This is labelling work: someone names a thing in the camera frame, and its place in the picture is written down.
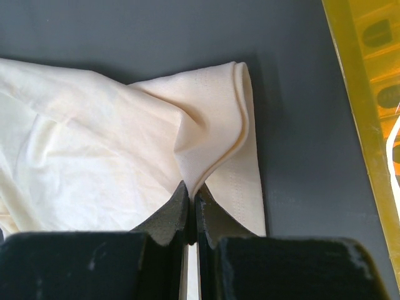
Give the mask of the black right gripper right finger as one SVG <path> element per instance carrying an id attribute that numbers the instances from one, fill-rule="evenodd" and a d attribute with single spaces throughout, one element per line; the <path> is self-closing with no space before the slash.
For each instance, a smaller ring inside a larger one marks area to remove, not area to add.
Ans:
<path id="1" fill-rule="evenodd" d="M 347 238 L 260 237 L 203 186 L 194 198 L 201 299 L 387 299 L 369 253 Z"/>

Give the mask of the cream yellow t shirt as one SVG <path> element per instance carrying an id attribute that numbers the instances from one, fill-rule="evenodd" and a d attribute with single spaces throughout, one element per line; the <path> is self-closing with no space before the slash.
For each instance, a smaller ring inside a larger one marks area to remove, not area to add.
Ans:
<path id="1" fill-rule="evenodd" d="M 266 233 L 253 89 L 229 62 L 130 85 L 1 60 L 1 227 L 129 229 L 180 181 Z"/>

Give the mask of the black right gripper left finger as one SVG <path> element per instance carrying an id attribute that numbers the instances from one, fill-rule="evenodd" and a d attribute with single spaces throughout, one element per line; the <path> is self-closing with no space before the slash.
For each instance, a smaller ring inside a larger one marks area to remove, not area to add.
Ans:
<path id="1" fill-rule="evenodd" d="M 188 190 L 131 231 L 25 232 L 1 244 L 2 299 L 186 299 Z"/>

